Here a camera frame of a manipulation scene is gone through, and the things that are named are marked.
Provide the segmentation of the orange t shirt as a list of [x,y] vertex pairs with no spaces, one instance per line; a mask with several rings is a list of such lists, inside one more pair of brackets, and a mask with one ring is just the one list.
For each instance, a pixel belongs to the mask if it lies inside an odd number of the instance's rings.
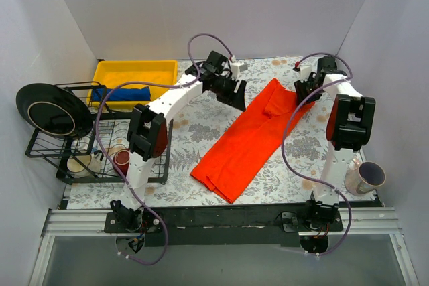
[[199,161],[191,177],[232,204],[281,145],[288,121],[290,133],[312,106],[293,115],[296,93],[272,79]]

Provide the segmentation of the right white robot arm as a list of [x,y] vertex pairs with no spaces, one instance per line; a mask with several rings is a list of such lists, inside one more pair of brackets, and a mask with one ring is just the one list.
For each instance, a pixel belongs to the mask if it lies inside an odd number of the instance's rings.
[[294,83],[299,107],[317,101],[327,93],[333,101],[326,126],[328,153],[320,182],[306,202],[304,225],[310,230],[320,230],[339,220],[339,195],[349,164],[371,136],[375,99],[363,96],[351,84],[351,73],[338,69],[338,58],[322,54],[317,69],[295,63],[294,70],[300,79]]

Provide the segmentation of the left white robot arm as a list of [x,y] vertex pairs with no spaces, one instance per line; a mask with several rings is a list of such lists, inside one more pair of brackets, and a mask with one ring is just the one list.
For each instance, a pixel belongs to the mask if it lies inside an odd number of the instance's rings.
[[228,106],[244,111],[246,81],[238,80],[247,64],[212,51],[205,61],[191,65],[177,83],[147,105],[133,108],[127,140],[129,165],[123,191],[111,208],[127,232],[141,229],[140,208],[151,168],[168,145],[168,124],[192,99],[206,91]]

